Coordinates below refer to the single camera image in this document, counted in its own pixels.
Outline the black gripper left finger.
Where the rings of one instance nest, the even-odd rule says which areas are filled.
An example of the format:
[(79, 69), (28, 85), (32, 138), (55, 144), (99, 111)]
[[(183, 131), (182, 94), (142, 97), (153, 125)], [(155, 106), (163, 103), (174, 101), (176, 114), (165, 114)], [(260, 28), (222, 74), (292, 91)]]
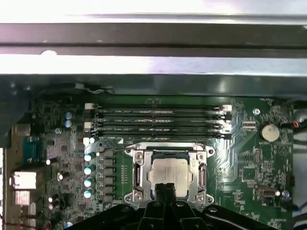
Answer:
[(68, 230), (162, 230), (166, 214), (167, 184), (155, 185), (155, 200), (134, 209), (117, 205), (67, 227)]

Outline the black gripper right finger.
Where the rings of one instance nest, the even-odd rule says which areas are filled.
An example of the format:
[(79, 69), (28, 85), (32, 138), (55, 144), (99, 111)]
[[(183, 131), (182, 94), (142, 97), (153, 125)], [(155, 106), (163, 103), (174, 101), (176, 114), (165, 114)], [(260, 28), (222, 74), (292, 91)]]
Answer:
[(267, 230), (268, 225), (218, 205), (202, 211), (192, 209), (187, 202), (176, 199), (174, 184), (165, 185), (165, 197), (171, 212), (182, 230)]

